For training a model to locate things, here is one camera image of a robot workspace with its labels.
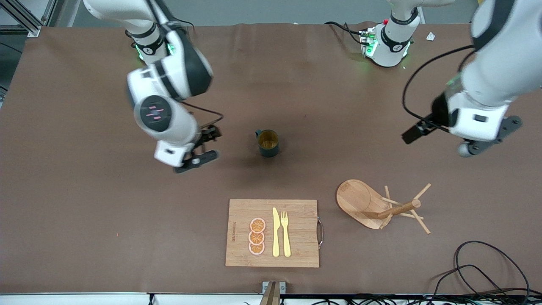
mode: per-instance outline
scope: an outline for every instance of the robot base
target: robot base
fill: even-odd
[[[368,46],[362,45],[362,54],[379,66],[393,67],[407,55],[410,42],[400,52],[392,52],[390,47],[382,42],[380,32],[383,27],[384,24],[381,23],[374,28],[367,29],[366,33],[360,33],[361,41],[369,44]]]

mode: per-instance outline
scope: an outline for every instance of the metal clamp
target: metal clamp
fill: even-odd
[[[262,294],[266,293],[267,286],[269,286],[273,281],[262,282]],[[286,282],[277,282],[279,284],[280,294],[286,293]]]
[[[324,225],[322,224],[322,221],[320,220],[320,217],[317,216],[318,223],[317,225],[320,225],[320,242],[318,242],[318,249],[322,247],[322,243],[324,242]]]

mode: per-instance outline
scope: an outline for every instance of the brown table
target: brown table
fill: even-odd
[[[44,28],[26,43],[0,118],[0,291],[247,293],[282,280],[290,293],[428,293],[470,239],[502,248],[532,288],[542,285],[540,92],[509,110],[524,127],[479,157],[458,157],[460,139],[442,132],[412,145],[400,137],[416,121],[401,108],[407,78],[469,44],[467,25],[420,26],[394,68],[364,60],[329,26],[197,28],[216,78],[190,102],[223,112],[224,136],[208,145],[218,161],[183,175],[153,159],[155,141],[134,122],[125,79],[141,63],[123,32]],[[428,113],[464,55],[419,75],[413,110]],[[270,160],[254,138],[265,128],[282,140]],[[432,234],[404,217],[384,230],[361,226],[335,202],[347,179],[382,193],[388,185],[399,201],[432,183],[419,209]],[[230,198],[317,199],[321,267],[224,266]],[[494,252],[472,246],[461,258],[502,287],[522,286]],[[440,292],[467,290],[452,277]]]

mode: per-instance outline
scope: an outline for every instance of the wooden cutting board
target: wooden cutting board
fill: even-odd
[[[273,257],[273,207],[288,212],[288,234],[292,255],[284,256],[283,228],[279,229],[280,255]],[[320,266],[317,238],[316,200],[231,199],[228,215],[226,266],[306,267]],[[250,222],[256,218],[266,222],[265,250],[260,255],[250,253],[248,234]]]

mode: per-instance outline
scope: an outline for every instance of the plastic fork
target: plastic fork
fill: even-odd
[[[292,249],[290,249],[290,238],[288,237],[288,212],[280,212],[280,224],[284,228],[284,256],[290,257]]]

